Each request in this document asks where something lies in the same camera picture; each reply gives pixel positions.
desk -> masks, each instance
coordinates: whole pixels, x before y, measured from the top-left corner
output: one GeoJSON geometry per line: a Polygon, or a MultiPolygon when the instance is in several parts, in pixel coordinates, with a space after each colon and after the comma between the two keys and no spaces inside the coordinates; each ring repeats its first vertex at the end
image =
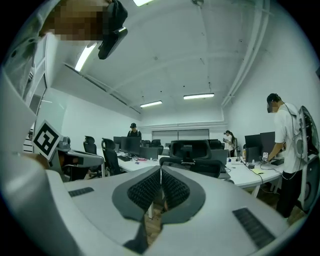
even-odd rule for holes
{"type": "Polygon", "coordinates": [[[228,173],[231,176],[231,180],[234,181],[234,184],[237,185],[238,187],[244,189],[244,188],[252,188],[255,187],[252,195],[254,197],[257,197],[258,191],[260,189],[260,185],[263,183],[271,182],[276,179],[281,178],[281,174],[284,171],[284,165],[272,165],[272,164],[264,164],[263,165],[263,170],[260,169],[260,162],[255,163],[255,169],[259,169],[263,174],[260,174],[262,180],[259,175],[255,174],[253,171],[249,170],[243,163],[236,162],[239,164],[233,164],[236,161],[236,157],[231,157],[232,162],[227,162],[226,167],[229,168],[231,171],[228,173]]]}
{"type": "MultiPolygon", "coordinates": [[[[103,150],[101,148],[97,148],[96,150],[96,154],[98,156],[101,156],[104,158],[104,153],[103,150]]],[[[122,168],[125,172],[134,172],[134,171],[138,171],[140,169],[143,169],[145,167],[153,167],[153,166],[158,166],[159,165],[159,159],[160,158],[167,158],[167,155],[159,155],[158,156],[158,160],[157,161],[135,161],[134,159],[132,159],[131,161],[122,161],[121,159],[118,158],[118,164],[120,166],[120,168],[122,168]]]]}

desk leg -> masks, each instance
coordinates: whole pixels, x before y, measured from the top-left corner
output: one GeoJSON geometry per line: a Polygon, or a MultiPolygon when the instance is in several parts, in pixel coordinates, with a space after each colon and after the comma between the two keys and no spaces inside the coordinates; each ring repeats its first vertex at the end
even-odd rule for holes
{"type": "Polygon", "coordinates": [[[260,189],[260,185],[256,186],[251,195],[253,195],[256,198],[258,195],[259,189],[260,189]]]}
{"type": "Polygon", "coordinates": [[[102,163],[102,178],[106,177],[105,161],[102,163]]]}
{"type": "Polygon", "coordinates": [[[150,219],[153,219],[153,217],[154,217],[154,202],[152,202],[152,204],[150,205],[150,207],[148,209],[148,216],[150,219]]]}

white t-shirt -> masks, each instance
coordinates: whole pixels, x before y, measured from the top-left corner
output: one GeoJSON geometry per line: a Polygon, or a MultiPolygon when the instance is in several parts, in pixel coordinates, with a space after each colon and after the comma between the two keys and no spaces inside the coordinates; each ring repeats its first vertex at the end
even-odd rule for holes
{"type": "Polygon", "coordinates": [[[298,115],[298,109],[290,103],[285,103],[279,107],[278,112],[274,116],[275,124],[275,142],[286,143],[286,150],[284,152],[284,171],[289,174],[293,174],[304,167],[304,161],[297,157],[294,142],[293,142],[293,130],[296,128],[296,116],[298,115]]]}
{"type": "MultiPolygon", "coordinates": [[[[226,139],[228,140],[228,142],[232,143],[232,136],[231,135],[227,136],[226,139]]],[[[234,150],[234,145],[225,142],[225,149],[229,150],[229,151],[232,151],[232,150],[234,150]]]]}

woman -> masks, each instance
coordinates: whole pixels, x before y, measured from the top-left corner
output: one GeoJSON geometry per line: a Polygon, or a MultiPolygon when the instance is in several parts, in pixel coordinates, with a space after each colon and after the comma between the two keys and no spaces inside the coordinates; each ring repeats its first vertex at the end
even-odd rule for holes
{"type": "Polygon", "coordinates": [[[233,158],[235,156],[235,147],[234,147],[234,144],[236,142],[236,138],[234,136],[234,134],[227,130],[225,133],[224,133],[227,137],[227,139],[223,139],[223,142],[225,142],[225,149],[226,150],[229,150],[229,155],[231,158],[233,158]]]}

window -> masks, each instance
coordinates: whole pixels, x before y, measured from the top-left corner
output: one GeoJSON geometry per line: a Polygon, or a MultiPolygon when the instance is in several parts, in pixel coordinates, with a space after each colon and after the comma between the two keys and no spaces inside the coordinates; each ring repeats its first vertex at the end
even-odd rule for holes
{"type": "Polygon", "coordinates": [[[153,131],[153,140],[161,140],[161,145],[166,147],[166,144],[170,144],[171,141],[177,140],[208,140],[209,130],[164,130],[164,131],[153,131]]]}

